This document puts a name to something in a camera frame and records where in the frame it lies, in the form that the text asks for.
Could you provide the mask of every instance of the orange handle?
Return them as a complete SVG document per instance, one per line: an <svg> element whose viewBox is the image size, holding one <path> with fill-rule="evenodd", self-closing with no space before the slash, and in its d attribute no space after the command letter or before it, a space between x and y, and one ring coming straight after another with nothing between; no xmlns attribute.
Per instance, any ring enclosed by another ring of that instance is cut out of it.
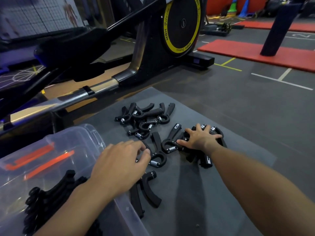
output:
<svg viewBox="0 0 315 236"><path fill-rule="evenodd" d="M16 165L7 164L5 167L7 170L16 170L22 166L25 166L31 161L36 160L37 158L40 158L41 156L49 153L53 149L54 149L54 143L52 143L51 145L44 146L40 149L37 149L36 151L15 160L14 163L16 163Z"/></svg>
<svg viewBox="0 0 315 236"><path fill-rule="evenodd" d="M74 154L74 151L66 152L60 156L57 156L56 158L50 160L49 162L46 162L45 164L41 165L40 167L37 167L35 170L31 171L27 175L25 175L24 180L28 180L29 178L32 178L33 176L37 175L41 171L51 167L52 165L72 156Z"/></svg>

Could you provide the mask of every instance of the grid pattern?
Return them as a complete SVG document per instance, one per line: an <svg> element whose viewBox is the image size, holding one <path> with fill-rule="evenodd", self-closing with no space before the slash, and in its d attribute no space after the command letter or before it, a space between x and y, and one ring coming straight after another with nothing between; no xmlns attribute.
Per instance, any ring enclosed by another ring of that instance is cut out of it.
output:
<svg viewBox="0 0 315 236"><path fill-rule="evenodd" d="M6 0L19 37L73 28L57 0Z"/></svg>

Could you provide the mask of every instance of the person's left hand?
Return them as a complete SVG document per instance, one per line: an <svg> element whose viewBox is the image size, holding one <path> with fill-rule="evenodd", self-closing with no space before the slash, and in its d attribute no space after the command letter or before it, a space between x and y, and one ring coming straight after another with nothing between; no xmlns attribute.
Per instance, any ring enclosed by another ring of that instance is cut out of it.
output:
<svg viewBox="0 0 315 236"><path fill-rule="evenodd" d="M136 163L140 151L143 154ZM96 182L115 198L129 190L143 176L150 160L150 150L141 141L110 144L97 159L89 181Z"/></svg>

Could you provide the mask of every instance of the dark blue padded cylinder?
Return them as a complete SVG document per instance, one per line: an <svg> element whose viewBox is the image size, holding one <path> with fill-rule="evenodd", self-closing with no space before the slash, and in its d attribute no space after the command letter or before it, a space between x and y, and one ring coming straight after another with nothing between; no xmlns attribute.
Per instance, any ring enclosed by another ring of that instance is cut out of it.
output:
<svg viewBox="0 0 315 236"><path fill-rule="evenodd" d="M279 8L276 19L271 27L260 55L275 56L301 4L286 4Z"/></svg>

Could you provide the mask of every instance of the black flywheel cover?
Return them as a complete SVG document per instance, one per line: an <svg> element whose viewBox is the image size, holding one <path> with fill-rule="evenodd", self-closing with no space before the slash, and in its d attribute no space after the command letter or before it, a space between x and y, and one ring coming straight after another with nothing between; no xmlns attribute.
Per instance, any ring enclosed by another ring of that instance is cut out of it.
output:
<svg viewBox="0 0 315 236"><path fill-rule="evenodd" d="M172 55L184 55L198 38L201 4L201 0L174 0L167 4L162 16L162 38Z"/></svg>

